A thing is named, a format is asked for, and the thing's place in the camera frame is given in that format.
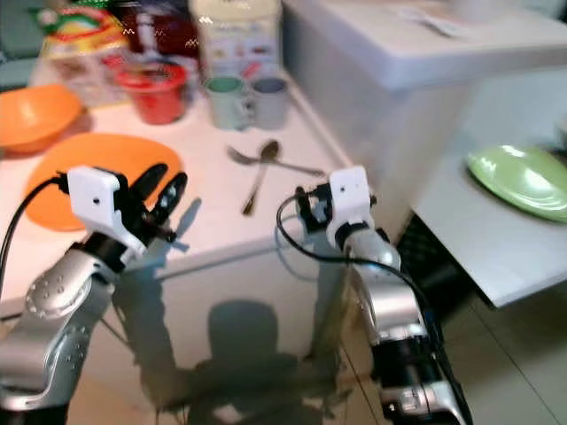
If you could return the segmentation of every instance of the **green mug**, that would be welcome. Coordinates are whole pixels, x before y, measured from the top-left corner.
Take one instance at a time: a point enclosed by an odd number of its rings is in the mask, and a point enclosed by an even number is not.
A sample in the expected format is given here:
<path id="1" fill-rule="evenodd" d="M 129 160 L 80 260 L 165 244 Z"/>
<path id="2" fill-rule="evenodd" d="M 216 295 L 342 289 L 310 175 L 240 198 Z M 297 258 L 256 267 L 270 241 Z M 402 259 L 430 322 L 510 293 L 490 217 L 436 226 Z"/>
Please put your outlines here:
<path id="1" fill-rule="evenodd" d="M 252 124 L 246 83 L 237 77 L 213 77 L 205 81 L 213 123 L 223 130 L 244 130 Z"/>

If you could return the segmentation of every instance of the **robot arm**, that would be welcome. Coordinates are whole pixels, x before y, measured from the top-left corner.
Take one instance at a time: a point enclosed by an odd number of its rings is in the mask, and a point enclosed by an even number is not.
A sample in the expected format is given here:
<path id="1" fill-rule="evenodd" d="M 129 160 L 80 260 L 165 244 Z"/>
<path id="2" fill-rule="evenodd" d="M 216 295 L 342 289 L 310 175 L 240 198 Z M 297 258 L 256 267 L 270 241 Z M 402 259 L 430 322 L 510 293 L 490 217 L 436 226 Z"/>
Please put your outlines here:
<path id="1" fill-rule="evenodd" d="M 0 343 L 0 423 L 65 423 L 90 335 L 119 273 L 154 238 L 175 238 L 162 225 L 187 176 L 169 182 L 153 210 L 144 206 L 166 171 L 153 166 L 130 188 L 120 174 L 84 166 L 62 177 L 73 212 L 90 233 L 31 284 L 19 322 Z"/>
<path id="2" fill-rule="evenodd" d="M 329 184 L 312 192 L 320 201 L 315 211 L 324 205 L 319 220 L 301 194 L 305 192 L 299 189 L 296 198 L 307 231 L 325 228 L 330 244 L 351 259 L 346 260 L 351 264 L 349 280 L 363 313 L 384 417 L 395 425 L 471 425 L 440 331 L 423 311 L 426 300 L 400 273 L 399 253 L 374 229 L 364 169 L 337 171 Z"/>

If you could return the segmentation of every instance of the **mug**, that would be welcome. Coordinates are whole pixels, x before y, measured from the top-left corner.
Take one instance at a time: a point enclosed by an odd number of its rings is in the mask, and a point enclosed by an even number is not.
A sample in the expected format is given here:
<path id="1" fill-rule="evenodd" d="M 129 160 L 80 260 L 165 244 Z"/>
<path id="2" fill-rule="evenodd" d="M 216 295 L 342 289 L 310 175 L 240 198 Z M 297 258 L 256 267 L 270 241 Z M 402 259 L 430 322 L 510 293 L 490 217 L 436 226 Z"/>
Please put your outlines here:
<path id="1" fill-rule="evenodd" d="M 264 130 L 284 126 L 289 109 L 287 82 L 279 77 L 263 77 L 252 82 L 254 125 Z"/>
<path id="2" fill-rule="evenodd" d="M 205 82 L 214 126 L 223 130 L 244 130 L 252 124 L 246 83 L 237 77 L 213 77 Z"/>

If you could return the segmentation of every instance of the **white countertop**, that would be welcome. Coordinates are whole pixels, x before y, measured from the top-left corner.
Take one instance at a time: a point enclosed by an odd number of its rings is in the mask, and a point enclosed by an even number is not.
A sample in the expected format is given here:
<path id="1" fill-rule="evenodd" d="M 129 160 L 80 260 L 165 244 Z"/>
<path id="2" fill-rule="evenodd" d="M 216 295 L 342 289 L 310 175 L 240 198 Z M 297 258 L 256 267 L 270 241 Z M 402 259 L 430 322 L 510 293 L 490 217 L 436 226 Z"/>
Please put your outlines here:
<path id="1" fill-rule="evenodd" d="M 532 217 L 467 175 L 457 140 L 414 210 L 496 307 L 567 279 L 567 226 Z"/>
<path id="2" fill-rule="evenodd" d="M 300 101 L 300 94 L 295 89 L 293 92 Z M 345 164 L 345 157 L 323 140 L 324 137 L 307 120 L 307 115 L 306 111 L 298 109 L 296 103 L 284 129 L 265 132 L 251 128 L 238 133 L 213 127 L 208 105 L 202 97 L 182 120 L 166 126 L 145 125 L 128 104 L 98 109 L 92 113 L 93 131 L 147 137 L 174 149 L 184 163 L 189 185 L 172 216 L 172 225 L 174 228 L 177 226 L 191 205 L 198 205 L 194 220 L 179 240 L 190 248 L 186 252 L 169 250 L 167 263 L 161 267 L 158 275 L 181 273 L 276 246 L 277 207 L 294 193 L 296 186 L 310 186 L 322 179 L 271 166 L 257 198 L 255 214 L 247 218 L 240 210 L 251 190 L 257 167 L 232 162 L 225 150 L 227 145 L 231 145 L 253 155 L 267 139 L 275 138 L 282 145 L 280 159 L 283 161 L 318 167 L 327 172 L 340 168 Z M 0 160 L 2 237 L 21 202 L 27 177 L 41 159 L 40 155 Z M 299 229 L 299 223 L 296 223 L 296 229 Z M 24 216 L 12 241 L 0 314 L 7 316 L 17 313 L 29 284 L 83 235 L 83 232 L 53 232 L 35 225 Z M 138 267 L 160 262 L 159 253 L 163 252 L 165 245 L 160 242 L 154 245 L 151 249 L 153 254 L 146 256 L 144 263 L 138 264 Z"/>
<path id="3" fill-rule="evenodd" d="M 392 12 L 400 0 L 283 0 L 388 89 L 567 64 L 567 26 L 511 9 L 452 39 Z"/>

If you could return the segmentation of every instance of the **orange plate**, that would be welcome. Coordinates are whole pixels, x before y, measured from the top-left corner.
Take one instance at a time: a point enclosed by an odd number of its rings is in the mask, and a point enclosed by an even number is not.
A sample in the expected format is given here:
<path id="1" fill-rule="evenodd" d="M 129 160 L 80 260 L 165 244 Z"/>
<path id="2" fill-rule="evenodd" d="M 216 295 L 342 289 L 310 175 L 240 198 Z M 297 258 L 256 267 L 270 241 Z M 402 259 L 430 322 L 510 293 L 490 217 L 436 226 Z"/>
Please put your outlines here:
<path id="1" fill-rule="evenodd" d="M 146 202 L 151 206 L 169 180 L 182 169 L 177 154 L 163 144 L 131 135 L 85 133 L 75 135 L 50 149 L 29 180 L 25 194 L 35 186 L 75 166 L 99 166 L 126 175 L 128 184 L 146 169 L 163 162 L 169 166 L 166 176 Z M 73 216 L 68 195 L 53 185 L 44 189 L 26 209 L 28 218 L 45 228 L 73 231 L 84 228 Z"/>
<path id="2" fill-rule="evenodd" d="M 28 154 L 54 144 L 81 114 L 79 98 L 60 84 L 28 87 L 0 95 L 0 148 Z"/>

